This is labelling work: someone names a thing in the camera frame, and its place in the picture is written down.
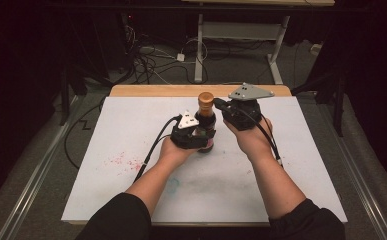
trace black sleeve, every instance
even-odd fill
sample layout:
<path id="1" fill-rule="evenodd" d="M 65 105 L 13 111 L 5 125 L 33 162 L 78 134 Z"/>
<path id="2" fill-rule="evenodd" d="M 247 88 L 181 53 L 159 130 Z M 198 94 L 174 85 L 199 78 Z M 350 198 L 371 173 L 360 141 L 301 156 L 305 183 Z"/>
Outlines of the black sleeve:
<path id="1" fill-rule="evenodd" d="M 150 215 L 143 201 L 120 193 L 91 217 L 76 239 L 149 239 L 150 229 Z"/>
<path id="2" fill-rule="evenodd" d="M 345 227 L 330 210 L 318 208 L 310 199 L 280 219 L 270 219 L 271 239 L 346 239 Z"/>

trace wooden table edge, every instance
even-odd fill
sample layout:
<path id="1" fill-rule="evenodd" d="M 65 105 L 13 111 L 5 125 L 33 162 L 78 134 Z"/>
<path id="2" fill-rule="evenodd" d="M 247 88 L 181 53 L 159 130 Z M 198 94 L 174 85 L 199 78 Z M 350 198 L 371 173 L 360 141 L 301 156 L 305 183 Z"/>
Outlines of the wooden table edge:
<path id="1" fill-rule="evenodd" d="M 240 85 L 116 85 L 110 97 L 197 97 L 202 92 L 211 92 L 215 97 L 227 97 Z M 284 85 L 255 85 L 274 92 L 276 97 L 292 96 Z"/>

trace person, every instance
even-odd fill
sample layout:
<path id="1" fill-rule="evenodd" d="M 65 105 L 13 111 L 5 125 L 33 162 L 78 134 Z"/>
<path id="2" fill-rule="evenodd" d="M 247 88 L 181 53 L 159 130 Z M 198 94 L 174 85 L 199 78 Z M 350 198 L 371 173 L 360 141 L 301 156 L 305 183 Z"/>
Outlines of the person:
<path id="1" fill-rule="evenodd" d="M 265 120 L 260 124 L 270 133 L 271 121 Z M 224 123 L 252 164 L 269 216 L 271 239 L 345 239 L 344 225 L 330 210 L 317 207 L 305 196 L 275 160 L 268 140 L 257 127 L 238 131 Z M 76 239 L 148 239 L 151 216 L 169 176 L 197 150 L 178 148 L 165 138 L 157 163 L 99 209 Z"/>

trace white plastic piece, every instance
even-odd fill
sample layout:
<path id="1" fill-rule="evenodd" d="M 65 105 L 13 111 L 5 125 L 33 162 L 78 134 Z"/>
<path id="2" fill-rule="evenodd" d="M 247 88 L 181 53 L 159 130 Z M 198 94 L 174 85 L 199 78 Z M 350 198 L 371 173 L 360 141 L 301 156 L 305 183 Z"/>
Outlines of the white plastic piece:
<path id="1" fill-rule="evenodd" d="M 184 58 L 185 58 L 184 54 L 182 53 L 177 54 L 177 61 L 184 62 Z"/>
<path id="2" fill-rule="evenodd" d="M 179 129 L 193 127 L 199 125 L 199 121 L 194 117 L 193 114 L 190 114 L 189 110 L 186 110 L 181 118 L 180 123 L 178 124 Z"/>

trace brown bottle cap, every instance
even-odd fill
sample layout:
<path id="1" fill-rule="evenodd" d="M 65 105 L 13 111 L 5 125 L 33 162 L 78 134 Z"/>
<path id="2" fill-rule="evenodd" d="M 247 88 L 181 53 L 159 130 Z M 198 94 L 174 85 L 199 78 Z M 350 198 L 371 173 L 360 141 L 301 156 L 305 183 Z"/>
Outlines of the brown bottle cap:
<path id="1" fill-rule="evenodd" d="M 203 92 L 198 97 L 199 114 L 202 116 L 212 116 L 212 106 L 214 105 L 214 95 L 210 92 Z"/>

